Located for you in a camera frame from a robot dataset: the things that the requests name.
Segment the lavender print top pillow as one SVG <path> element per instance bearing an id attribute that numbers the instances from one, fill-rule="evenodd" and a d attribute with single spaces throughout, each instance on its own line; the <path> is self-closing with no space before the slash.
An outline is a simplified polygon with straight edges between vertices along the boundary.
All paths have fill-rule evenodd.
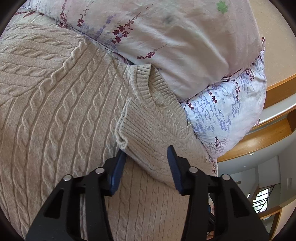
<path id="1" fill-rule="evenodd" d="M 209 85 L 181 103 L 194 133 L 213 159 L 223 156 L 259 122 L 266 98 L 264 54 L 235 79 Z"/>

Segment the beige cable-knit sweater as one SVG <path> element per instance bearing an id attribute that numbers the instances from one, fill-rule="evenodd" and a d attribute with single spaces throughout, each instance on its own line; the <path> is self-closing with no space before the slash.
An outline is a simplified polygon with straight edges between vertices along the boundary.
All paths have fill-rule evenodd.
<path id="1" fill-rule="evenodd" d="M 1 210 L 25 237 L 67 174 L 127 153 L 106 198 L 115 240 L 180 240 L 188 197 L 169 146 L 208 175 L 214 163 L 158 70 L 127 65 L 47 16 L 17 12 L 1 36 Z"/>

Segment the stair railing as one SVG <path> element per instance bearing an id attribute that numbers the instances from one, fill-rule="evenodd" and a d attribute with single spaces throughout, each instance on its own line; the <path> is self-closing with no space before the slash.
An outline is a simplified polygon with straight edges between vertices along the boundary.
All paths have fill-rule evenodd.
<path id="1" fill-rule="evenodd" d="M 255 212 L 260 213 L 274 208 L 280 203 L 280 191 L 280 183 L 265 187 L 260 187 L 257 183 L 248 193 L 247 198 Z"/>

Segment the pink lower pillow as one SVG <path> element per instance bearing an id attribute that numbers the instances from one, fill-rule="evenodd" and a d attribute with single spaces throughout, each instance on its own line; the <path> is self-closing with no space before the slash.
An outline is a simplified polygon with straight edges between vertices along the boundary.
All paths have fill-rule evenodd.
<path id="1" fill-rule="evenodd" d="M 262 45 L 249 1 L 27 1 L 136 65 L 152 64 L 180 100 L 240 75 Z"/>

